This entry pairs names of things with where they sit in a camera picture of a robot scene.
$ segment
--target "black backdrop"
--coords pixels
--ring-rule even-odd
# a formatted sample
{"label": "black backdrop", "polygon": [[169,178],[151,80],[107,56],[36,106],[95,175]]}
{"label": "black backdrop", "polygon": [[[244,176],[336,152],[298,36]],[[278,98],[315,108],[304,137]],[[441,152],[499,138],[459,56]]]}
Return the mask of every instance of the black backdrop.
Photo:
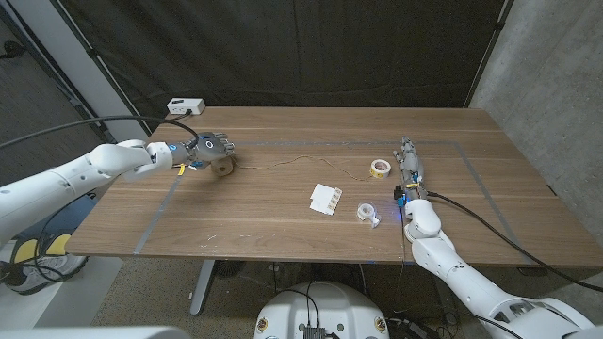
{"label": "black backdrop", "polygon": [[504,0],[63,0],[137,109],[460,107]]}

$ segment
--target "concrete wall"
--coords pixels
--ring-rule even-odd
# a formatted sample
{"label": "concrete wall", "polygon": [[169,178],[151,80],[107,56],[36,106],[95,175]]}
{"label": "concrete wall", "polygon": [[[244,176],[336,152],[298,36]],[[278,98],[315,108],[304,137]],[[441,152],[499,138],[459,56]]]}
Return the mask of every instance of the concrete wall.
{"label": "concrete wall", "polygon": [[470,106],[603,246],[603,1],[516,0]]}

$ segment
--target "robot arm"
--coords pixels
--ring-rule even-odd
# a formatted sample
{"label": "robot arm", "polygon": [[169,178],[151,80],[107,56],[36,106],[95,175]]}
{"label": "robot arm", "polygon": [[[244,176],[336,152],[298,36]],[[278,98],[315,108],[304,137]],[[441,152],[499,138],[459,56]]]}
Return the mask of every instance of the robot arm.
{"label": "robot arm", "polygon": [[141,140],[103,144],[77,159],[0,187],[0,246],[14,235],[59,208],[118,176],[136,181],[173,165],[194,164],[204,169],[212,161],[234,153],[225,134],[201,133],[199,143],[167,144]]}
{"label": "robot arm", "polygon": [[[578,338],[583,330],[603,332],[601,328],[594,329],[591,321],[569,305],[551,298],[528,299],[508,294],[466,263],[442,231],[432,203],[426,200],[423,167],[407,137],[403,140],[402,154],[395,156],[404,186],[403,194],[401,187],[397,187],[395,196],[404,207],[405,217],[411,220],[404,226],[404,233],[413,244],[415,261],[442,279],[471,313],[525,339]],[[514,338],[492,324],[481,323],[495,339]]]}

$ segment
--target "table top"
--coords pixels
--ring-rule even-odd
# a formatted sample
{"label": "table top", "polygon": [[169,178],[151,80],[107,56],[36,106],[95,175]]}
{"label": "table top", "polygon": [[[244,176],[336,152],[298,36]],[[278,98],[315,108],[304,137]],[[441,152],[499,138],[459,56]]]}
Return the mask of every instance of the table top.
{"label": "table top", "polygon": [[[460,202],[554,266],[603,266],[603,250],[526,158],[480,109],[208,107],[183,123],[227,133],[242,169],[219,177],[178,169],[126,183],[118,179],[67,244],[78,255],[199,257],[340,263],[412,262],[393,199],[400,175],[392,151],[415,144],[425,185]],[[151,141],[190,135],[162,125]],[[374,159],[392,164],[384,179],[365,179]],[[309,208],[317,183],[343,191],[332,216]],[[360,202],[382,221],[360,221]],[[459,255],[482,266],[530,262],[477,220],[434,200]]]}

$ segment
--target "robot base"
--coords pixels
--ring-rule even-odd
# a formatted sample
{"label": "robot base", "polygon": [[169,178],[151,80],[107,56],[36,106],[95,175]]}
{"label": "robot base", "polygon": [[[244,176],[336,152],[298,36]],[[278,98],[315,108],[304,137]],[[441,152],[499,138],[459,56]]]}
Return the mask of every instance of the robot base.
{"label": "robot base", "polygon": [[[306,293],[308,282],[290,289]],[[312,282],[308,293],[317,304],[320,324],[310,300],[310,324],[318,336],[313,338],[389,338],[381,310],[360,292],[336,282]],[[308,309],[304,295],[283,291],[260,312],[255,323],[254,338],[304,338]]]}

